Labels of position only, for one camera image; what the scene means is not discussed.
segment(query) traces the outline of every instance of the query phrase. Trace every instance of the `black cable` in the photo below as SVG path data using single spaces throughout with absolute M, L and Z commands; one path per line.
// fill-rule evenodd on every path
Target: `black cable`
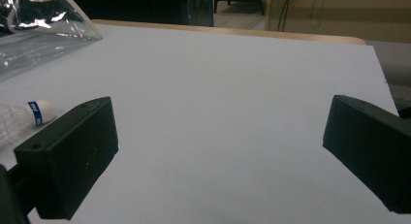
M 277 26 L 278 32 L 280 31 L 281 19 L 282 19 L 282 17 L 283 17 L 283 13 L 284 13 L 284 10 L 285 10 L 284 20 L 283 20 L 283 22 L 282 22 L 282 30 L 281 30 L 282 32 L 284 32 L 285 20 L 287 19 L 287 13 L 288 13 L 288 6 L 289 6 L 289 4 L 290 4 L 290 0 L 285 0 L 284 6 L 282 7 L 280 16 L 279 16 L 279 18 L 278 18 L 278 26 Z

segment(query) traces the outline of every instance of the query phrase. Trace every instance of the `white tabletop surface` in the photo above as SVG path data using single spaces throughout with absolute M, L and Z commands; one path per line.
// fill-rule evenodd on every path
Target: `white tabletop surface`
M 97 27 L 0 82 L 7 104 L 112 98 L 119 152 L 70 223 L 410 223 L 322 147 L 334 94 L 395 113 L 372 47 Z

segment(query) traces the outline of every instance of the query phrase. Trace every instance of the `transparent plastic packaging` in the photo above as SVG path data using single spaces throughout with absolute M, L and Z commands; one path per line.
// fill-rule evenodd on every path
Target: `transparent plastic packaging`
M 0 0 L 0 81 L 101 39 L 73 0 Z

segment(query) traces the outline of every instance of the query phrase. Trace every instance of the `table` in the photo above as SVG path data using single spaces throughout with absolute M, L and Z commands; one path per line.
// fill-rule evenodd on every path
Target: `table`
M 334 94 L 396 113 L 372 47 L 96 26 L 103 41 L 0 83 L 60 114 L 111 96 L 119 152 L 71 223 L 410 222 L 322 148 Z

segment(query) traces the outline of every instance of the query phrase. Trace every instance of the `plastic bag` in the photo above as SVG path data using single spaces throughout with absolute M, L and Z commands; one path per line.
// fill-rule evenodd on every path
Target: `plastic bag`
M 0 0 L 0 81 L 101 39 L 73 0 Z

